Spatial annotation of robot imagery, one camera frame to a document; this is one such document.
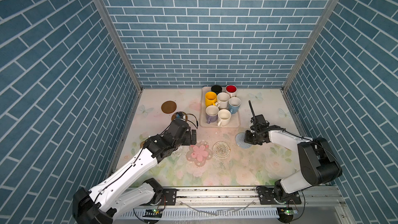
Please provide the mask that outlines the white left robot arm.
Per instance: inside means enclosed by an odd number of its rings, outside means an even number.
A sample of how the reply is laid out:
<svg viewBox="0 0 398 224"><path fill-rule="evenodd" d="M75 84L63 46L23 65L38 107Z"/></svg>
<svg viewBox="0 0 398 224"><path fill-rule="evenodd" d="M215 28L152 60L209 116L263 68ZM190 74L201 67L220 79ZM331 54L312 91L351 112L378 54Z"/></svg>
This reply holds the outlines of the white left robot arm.
<svg viewBox="0 0 398 224"><path fill-rule="evenodd" d="M134 190L128 188L180 146L196 143L196 130L184 120L174 119L162 133L145 140L140 151L110 177L89 190L77 190L73 195L73 218L79 224L111 224L140 205L160 205L165 201L163 187L154 178Z"/></svg>

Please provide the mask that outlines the blue woven round coaster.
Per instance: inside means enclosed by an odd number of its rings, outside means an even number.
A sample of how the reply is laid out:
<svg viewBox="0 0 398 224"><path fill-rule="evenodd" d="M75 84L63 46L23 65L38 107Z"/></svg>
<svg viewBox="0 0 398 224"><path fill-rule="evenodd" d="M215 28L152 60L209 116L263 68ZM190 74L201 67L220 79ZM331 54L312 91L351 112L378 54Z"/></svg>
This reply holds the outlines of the blue woven round coaster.
<svg viewBox="0 0 398 224"><path fill-rule="evenodd" d="M235 136L236 145L242 149L249 149L252 147L251 144L245 142L245 133L241 132Z"/></svg>

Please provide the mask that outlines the multicolour woven round coaster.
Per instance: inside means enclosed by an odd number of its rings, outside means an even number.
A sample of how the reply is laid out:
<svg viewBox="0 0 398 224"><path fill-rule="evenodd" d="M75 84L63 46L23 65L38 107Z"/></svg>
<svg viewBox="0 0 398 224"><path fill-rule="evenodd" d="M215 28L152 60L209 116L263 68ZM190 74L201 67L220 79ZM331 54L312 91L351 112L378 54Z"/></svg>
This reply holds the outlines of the multicolour woven round coaster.
<svg viewBox="0 0 398 224"><path fill-rule="evenodd" d="M226 159L230 156L231 149L226 142L216 142L212 147L212 152L214 156L218 159Z"/></svg>

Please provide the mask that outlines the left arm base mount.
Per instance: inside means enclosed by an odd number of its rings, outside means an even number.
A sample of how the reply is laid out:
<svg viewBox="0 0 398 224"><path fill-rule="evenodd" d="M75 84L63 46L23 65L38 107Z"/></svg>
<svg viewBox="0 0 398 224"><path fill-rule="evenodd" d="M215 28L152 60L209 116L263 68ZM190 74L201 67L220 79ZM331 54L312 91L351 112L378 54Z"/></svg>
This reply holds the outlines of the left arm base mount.
<svg viewBox="0 0 398 224"><path fill-rule="evenodd" d="M146 205L158 206L158 205L175 205L177 199L176 188L164 188L162 192L155 192L153 198Z"/></svg>

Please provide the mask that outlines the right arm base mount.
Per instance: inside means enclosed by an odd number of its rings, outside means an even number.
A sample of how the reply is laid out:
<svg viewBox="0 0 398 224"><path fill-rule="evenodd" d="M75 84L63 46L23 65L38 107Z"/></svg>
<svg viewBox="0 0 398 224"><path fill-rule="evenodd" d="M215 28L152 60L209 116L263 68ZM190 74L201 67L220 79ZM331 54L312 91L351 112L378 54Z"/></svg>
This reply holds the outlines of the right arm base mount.
<svg viewBox="0 0 398 224"><path fill-rule="evenodd" d="M256 187L261 205L285 205L290 203L301 204L302 200L298 192L288 194L281 187L268 188L265 186Z"/></svg>

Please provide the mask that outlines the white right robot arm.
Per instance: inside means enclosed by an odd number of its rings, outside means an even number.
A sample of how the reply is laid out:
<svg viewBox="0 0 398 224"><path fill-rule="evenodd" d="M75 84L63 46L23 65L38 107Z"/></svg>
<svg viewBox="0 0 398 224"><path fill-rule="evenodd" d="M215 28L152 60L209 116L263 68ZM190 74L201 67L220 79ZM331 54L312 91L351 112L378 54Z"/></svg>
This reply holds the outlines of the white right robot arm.
<svg viewBox="0 0 398 224"><path fill-rule="evenodd" d="M333 181L343 173L326 139L290 133L278 125L270 125L263 115L251 118L244 142L251 145L273 143L298 154L300 169L274 185L273 196L279 204L290 201L301 190Z"/></svg>

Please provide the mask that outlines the matte brown wooden coaster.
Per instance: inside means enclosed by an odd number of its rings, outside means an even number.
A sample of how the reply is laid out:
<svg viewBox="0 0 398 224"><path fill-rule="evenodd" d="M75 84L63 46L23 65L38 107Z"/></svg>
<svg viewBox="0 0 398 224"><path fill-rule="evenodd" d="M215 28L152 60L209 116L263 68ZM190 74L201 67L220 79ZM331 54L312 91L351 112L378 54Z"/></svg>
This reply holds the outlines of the matte brown wooden coaster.
<svg viewBox="0 0 398 224"><path fill-rule="evenodd" d="M177 104L174 101L166 101L161 105L161 110L165 114L172 114L177 110Z"/></svg>

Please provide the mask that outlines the glossy brown scratched coaster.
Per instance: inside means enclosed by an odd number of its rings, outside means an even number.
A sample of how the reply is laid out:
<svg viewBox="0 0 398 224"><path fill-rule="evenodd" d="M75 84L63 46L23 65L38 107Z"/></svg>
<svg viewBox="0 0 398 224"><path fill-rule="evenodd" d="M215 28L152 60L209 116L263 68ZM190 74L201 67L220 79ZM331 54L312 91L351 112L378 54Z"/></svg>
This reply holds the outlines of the glossy brown scratched coaster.
<svg viewBox="0 0 398 224"><path fill-rule="evenodd" d="M174 113L174 114L172 115L172 120L175 120L175 119L181 119L181 120L183 120L183 121L185 121L185 122L188 121L187 114L184 113L184 112L176 112L176 113Z"/></svg>

